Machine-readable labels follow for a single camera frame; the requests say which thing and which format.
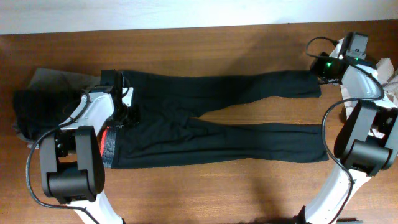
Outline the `black leggings with red waistband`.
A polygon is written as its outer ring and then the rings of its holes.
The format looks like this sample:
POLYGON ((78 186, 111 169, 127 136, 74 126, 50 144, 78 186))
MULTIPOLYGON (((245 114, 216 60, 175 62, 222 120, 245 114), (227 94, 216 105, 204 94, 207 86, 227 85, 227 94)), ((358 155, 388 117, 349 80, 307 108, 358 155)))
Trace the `black leggings with red waistband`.
POLYGON ((124 71, 139 112, 136 124, 109 128, 101 143, 112 169, 182 166, 235 159, 297 163, 327 160, 318 124, 222 125, 207 112, 271 96, 318 98, 317 77, 307 70, 220 77, 168 77, 124 71))

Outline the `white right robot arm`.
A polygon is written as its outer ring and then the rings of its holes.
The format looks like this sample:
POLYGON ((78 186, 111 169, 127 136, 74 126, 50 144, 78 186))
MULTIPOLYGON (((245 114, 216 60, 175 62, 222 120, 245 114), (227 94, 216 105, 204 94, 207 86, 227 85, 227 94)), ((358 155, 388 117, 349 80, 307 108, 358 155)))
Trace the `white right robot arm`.
POLYGON ((378 172, 389 169, 397 157, 397 106, 386 96, 376 67, 347 53, 315 56, 322 77, 337 75, 355 103, 327 154, 335 165, 318 195, 295 217, 296 223, 337 223, 341 212, 378 172))

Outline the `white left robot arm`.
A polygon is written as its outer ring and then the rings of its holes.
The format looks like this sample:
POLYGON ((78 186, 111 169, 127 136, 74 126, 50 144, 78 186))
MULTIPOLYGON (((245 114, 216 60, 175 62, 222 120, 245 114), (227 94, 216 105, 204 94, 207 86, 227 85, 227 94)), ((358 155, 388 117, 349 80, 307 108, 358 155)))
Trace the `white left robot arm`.
POLYGON ((73 113, 39 143, 44 194, 84 223, 124 223, 104 192, 104 148, 97 136, 106 126, 129 121, 133 93, 132 87, 85 90, 73 113))

